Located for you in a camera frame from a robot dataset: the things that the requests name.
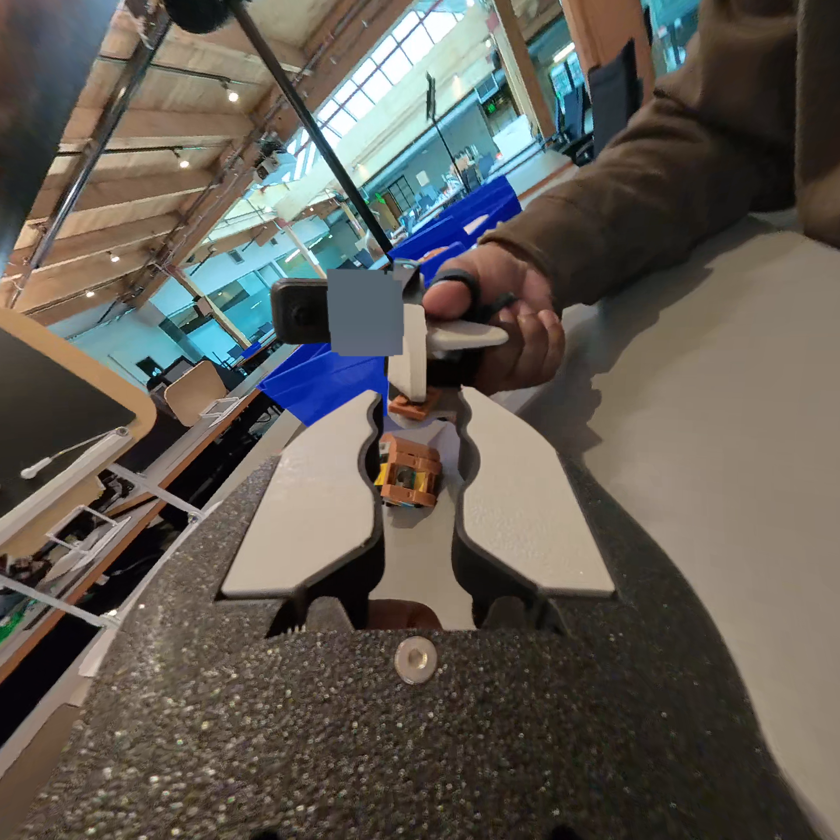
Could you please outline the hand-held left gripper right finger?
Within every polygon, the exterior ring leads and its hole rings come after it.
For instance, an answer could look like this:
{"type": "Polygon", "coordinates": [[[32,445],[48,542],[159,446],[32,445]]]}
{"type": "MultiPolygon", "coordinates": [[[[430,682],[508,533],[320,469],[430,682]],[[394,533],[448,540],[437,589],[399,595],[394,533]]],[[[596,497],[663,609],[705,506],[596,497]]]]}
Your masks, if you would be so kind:
{"type": "Polygon", "coordinates": [[[528,593],[610,597],[615,585],[554,447],[472,387],[459,394],[458,545],[528,593]]]}

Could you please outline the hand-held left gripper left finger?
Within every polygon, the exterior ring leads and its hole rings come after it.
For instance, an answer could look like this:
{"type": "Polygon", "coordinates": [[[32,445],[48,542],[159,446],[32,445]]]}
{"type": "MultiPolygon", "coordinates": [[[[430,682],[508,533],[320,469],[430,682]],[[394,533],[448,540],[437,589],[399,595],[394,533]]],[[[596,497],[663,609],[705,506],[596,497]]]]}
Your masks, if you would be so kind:
{"type": "Polygon", "coordinates": [[[378,392],[367,390],[286,446],[220,587],[227,599],[290,596],[373,554],[384,563],[382,504],[366,458],[380,439],[378,392]]]}

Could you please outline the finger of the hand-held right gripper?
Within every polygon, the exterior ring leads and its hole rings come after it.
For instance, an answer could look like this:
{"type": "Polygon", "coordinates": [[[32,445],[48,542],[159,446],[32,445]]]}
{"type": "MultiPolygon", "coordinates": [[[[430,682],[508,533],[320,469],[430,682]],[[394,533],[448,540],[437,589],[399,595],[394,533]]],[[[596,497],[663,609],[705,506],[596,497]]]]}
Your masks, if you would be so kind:
{"type": "Polygon", "coordinates": [[[427,321],[421,305],[403,306],[402,351],[387,361],[389,385],[410,403],[427,399],[427,321]]]}

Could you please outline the brown brick plate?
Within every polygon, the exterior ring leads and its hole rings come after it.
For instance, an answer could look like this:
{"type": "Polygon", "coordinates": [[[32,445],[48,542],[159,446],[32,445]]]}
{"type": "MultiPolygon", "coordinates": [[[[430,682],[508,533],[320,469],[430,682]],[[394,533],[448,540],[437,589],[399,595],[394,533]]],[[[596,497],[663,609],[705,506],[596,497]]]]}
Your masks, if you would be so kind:
{"type": "Polygon", "coordinates": [[[430,387],[423,399],[414,401],[407,395],[393,390],[387,405],[388,414],[413,422],[422,422],[435,409],[442,394],[441,389],[430,387]]]}

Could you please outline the blue plastic bin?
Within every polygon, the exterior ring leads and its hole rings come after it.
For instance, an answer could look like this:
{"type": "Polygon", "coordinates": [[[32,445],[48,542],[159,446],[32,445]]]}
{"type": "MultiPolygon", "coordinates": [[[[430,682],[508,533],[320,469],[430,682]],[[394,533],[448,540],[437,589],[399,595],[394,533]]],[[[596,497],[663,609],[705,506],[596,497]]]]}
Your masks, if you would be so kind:
{"type": "Polygon", "coordinates": [[[387,406],[385,358],[342,356],[327,343],[299,345],[257,388],[280,409],[311,426],[366,391],[387,406]]]}
{"type": "Polygon", "coordinates": [[[517,216],[521,210],[515,189],[502,175],[445,209],[432,222],[394,246],[389,256],[395,262],[418,263],[428,287],[445,261],[472,249],[485,233],[517,216]]]}

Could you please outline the brown brick model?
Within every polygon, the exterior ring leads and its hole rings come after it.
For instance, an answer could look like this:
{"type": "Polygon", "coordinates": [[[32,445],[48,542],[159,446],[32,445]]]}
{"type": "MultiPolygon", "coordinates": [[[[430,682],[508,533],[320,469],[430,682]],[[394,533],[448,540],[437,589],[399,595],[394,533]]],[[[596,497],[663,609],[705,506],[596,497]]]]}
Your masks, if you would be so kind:
{"type": "Polygon", "coordinates": [[[380,472],[374,482],[389,508],[433,509],[443,466],[438,450],[390,433],[379,443],[380,472]]]}

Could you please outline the grey desk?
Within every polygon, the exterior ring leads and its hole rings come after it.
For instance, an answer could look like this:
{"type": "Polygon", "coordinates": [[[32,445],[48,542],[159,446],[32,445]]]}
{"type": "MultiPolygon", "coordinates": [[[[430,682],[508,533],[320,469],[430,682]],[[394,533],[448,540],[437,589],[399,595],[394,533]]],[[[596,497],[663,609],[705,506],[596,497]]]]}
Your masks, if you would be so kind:
{"type": "Polygon", "coordinates": [[[468,560],[476,630],[268,638],[219,838],[838,838],[838,256],[756,224],[584,315],[556,450],[615,585],[468,560]]]}

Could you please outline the person's right hand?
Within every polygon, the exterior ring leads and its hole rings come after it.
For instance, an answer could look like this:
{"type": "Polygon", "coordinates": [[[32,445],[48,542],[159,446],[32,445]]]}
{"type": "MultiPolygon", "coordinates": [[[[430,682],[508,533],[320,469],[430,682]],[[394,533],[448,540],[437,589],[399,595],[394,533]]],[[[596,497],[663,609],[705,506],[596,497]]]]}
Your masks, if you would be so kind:
{"type": "Polygon", "coordinates": [[[471,385],[486,395],[549,382],[563,358],[565,335],[548,279],[514,248],[488,243],[446,260],[423,298],[435,321],[463,320],[476,306],[494,308],[490,324],[507,334],[484,349],[471,385]]]}

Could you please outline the person's left hand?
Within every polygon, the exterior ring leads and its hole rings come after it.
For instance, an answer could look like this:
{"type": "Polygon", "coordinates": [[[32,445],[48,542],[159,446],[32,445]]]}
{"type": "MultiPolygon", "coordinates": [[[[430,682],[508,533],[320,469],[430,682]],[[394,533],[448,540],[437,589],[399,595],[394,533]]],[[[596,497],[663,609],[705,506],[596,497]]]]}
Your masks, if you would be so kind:
{"type": "Polygon", "coordinates": [[[429,606],[396,599],[371,599],[366,628],[376,631],[421,629],[438,631],[443,626],[429,606]]]}

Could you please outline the plywood chair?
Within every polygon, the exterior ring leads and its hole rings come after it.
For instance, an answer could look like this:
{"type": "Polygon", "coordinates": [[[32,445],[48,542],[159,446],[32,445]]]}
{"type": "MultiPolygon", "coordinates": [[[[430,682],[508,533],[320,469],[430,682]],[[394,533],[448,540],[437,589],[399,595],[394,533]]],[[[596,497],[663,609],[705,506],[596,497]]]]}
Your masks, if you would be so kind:
{"type": "Polygon", "coordinates": [[[228,389],[210,360],[203,360],[165,387],[163,399],[177,422],[191,428],[200,422],[203,412],[224,399],[228,389]]]}

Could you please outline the black boom pole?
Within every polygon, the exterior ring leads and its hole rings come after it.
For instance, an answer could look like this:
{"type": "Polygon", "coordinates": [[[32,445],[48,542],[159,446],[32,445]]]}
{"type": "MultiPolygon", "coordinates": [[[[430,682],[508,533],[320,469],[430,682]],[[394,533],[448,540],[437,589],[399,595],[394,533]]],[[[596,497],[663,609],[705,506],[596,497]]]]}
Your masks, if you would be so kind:
{"type": "Polygon", "coordinates": [[[374,216],[373,211],[370,209],[368,204],[366,204],[360,190],[354,184],[351,175],[345,170],[339,157],[326,140],[317,123],[317,120],[315,120],[305,102],[298,94],[291,79],[282,68],[280,61],[273,52],[272,48],[269,47],[266,40],[258,31],[254,20],[245,9],[245,2],[227,1],[226,5],[230,9],[231,14],[236,18],[238,25],[243,30],[248,42],[255,48],[257,55],[261,58],[270,75],[274,78],[280,88],[282,94],[286,97],[294,112],[299,117],[303,127],[306,131],[308,131],[310,139],[315,143],[317,149],[322,155],[322,158],[327,163],[331,173],[338,180],[350,203],[358,212],[361,220],[363,220],[367,225],[375,242],[378,246],[380,246],[385,257],[389,261],[393,261],[393,257],[391,257],[392,243],[390,239],[385,234],[382,225],[374,216]]]}

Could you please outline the black panel with plywood edge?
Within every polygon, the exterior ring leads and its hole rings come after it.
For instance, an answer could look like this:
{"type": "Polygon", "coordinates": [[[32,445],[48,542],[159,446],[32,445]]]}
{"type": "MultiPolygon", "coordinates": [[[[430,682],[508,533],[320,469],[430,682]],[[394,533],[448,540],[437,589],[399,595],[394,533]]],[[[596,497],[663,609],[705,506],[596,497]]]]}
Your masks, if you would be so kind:
{"type": "Polygon", "coordinates": [[[147,435],[151,398],[37,321],[1,310],[1,550],[35,553],[100,498],[100,474],[147,435]]]}

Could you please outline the black fuzzy microphone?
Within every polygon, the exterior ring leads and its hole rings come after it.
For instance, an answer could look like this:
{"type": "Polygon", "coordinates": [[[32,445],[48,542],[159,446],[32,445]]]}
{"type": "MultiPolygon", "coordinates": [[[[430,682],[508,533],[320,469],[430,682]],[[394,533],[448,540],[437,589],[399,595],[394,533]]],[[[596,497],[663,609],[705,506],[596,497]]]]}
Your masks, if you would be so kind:
{"type": "Polygon", "coordinates": [[[225,27],[233,16],[227,1],[162,1],[169,19],[192,35],[209,35],[225,27]]]}

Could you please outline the black office chair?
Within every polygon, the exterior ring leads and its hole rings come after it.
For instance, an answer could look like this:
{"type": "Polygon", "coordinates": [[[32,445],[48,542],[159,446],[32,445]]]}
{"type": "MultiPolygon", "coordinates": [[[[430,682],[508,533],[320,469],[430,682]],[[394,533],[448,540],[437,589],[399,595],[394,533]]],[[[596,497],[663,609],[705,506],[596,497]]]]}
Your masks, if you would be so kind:
{"type": "Polygon", "coordinates": [[[594,161],[625,130],[640,109],[644,85],[637,75],[635,39],[630,38],[611,62],[588,71],[587,81],[593,119],[594,161]]]}

